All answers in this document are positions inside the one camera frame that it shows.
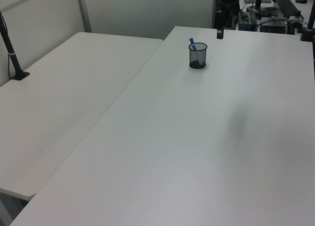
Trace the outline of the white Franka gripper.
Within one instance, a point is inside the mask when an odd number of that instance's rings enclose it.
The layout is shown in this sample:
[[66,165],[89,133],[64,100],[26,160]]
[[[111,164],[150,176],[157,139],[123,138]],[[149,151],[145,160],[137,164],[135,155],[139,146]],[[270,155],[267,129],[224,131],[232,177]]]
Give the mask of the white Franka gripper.
[[215,13],[215,29],[217,29],[217,39],[223,39],[224,36],[224,12],[219,10]]

